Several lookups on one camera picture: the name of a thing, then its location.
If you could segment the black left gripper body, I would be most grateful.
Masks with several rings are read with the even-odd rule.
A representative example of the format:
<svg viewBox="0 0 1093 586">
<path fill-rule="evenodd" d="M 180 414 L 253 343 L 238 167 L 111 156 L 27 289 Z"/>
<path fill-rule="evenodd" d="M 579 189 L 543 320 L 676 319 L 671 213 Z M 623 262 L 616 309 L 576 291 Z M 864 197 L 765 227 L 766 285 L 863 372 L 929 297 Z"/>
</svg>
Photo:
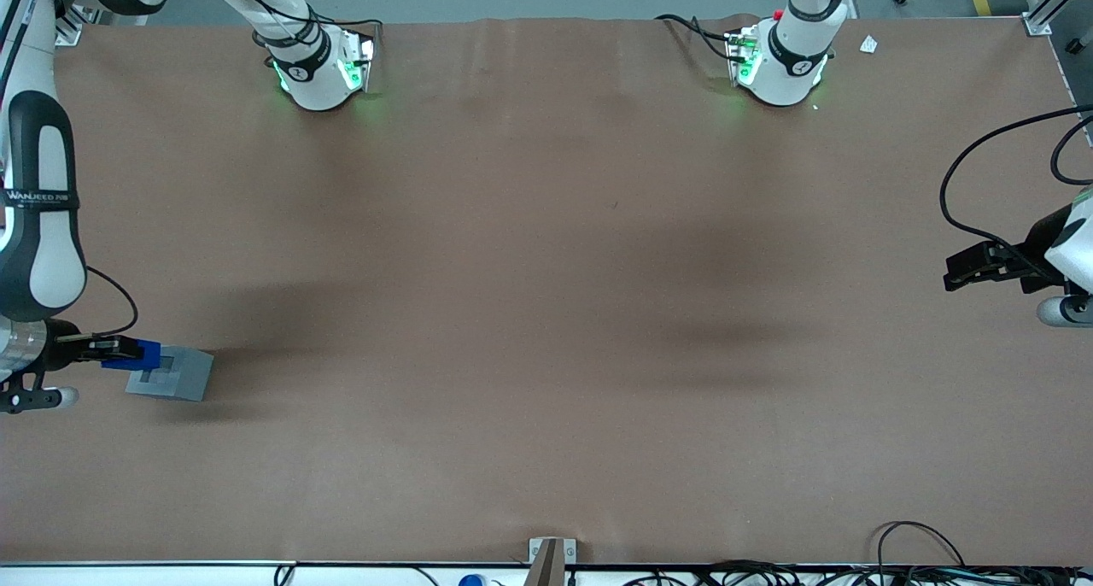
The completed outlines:
<svg viewBox="0 0 1093 586">
<path fill-rule="evenodd" d="M 1031 295 L 1048 289 L 1063 289 L 1066 279 L 1061 271 L 1047 262 L 1045 255 L 1051 244 L 1061 235 L 1063 225 L 1070 214 L 1070 206 L 1062 206 L 1049 216 L 1036 221 L 1029 228 L 1026 239 L 1014 247 L 1026 261 L 1011 254 L 1003 255 L 998 281 L 1016 281 L 1022 293 Z"/>
</svg>

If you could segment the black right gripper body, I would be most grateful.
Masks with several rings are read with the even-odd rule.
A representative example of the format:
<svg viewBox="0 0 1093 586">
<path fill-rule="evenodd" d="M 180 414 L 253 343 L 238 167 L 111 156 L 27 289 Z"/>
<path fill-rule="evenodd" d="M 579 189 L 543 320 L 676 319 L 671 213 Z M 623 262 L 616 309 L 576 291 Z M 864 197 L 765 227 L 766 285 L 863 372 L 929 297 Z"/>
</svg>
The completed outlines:
<svg viewBox="0 0 1093 586">
<path fill-rule="evenodd" d="M 63 319 L 46 319 L 44 328 L 47 340 L 44 344 L 44 371 L 57 372 L 82 360 L 85 340 L 75 324 Z"/>
</svg>

